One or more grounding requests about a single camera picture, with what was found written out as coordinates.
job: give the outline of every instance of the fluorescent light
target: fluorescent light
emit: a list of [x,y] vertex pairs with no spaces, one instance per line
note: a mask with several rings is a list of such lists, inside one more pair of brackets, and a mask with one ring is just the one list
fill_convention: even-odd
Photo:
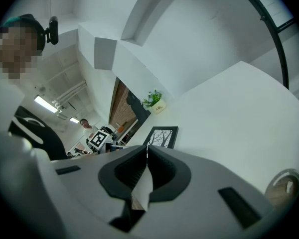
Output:
[[70,119],[72,122],[74,122],[74,123],[79,123],[79,121],[77,120],[77,119],[75,119],[75,118],[71,118]]
[[37,96],[34,99],[39,105],[42,105],[43,107],[47,108],[49,111],[56,113],[58,111],[57,108],[53,107],[51,104],[49,104],[46,100],[44,100],[41,96]]

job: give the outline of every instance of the brick wall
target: brick wall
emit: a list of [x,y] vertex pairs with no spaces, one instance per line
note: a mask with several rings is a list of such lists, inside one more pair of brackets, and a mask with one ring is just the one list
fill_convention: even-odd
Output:
[[124,85],[123,82],[120,81],[114,97],[110,117],[110,124],[116,129],[118,128],[116,123],[123,125],[123,123],[133,120],[136,117],[135,113],[131,109],[131,106],[126,103],[128,93],[129,89]]

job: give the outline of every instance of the person in white shirt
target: person in white shirt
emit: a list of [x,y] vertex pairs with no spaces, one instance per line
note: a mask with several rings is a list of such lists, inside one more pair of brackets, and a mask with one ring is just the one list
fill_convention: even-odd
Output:
[[80,124],[82,127],[84,127],[84,135],[89,140],[92,138],[92,136],[98,131],[98,128],[96,126],[91,126],[89,122],[86,119],[81,119]]

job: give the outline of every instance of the table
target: table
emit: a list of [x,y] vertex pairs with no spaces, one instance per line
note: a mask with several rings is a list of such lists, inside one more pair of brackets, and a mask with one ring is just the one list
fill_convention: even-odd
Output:
[[151,114],[128,145],[143,144],[153,126],[178,126],[174,149],[214,160],[262,193],[282,170],[299,172],[299,101],[245,62]]

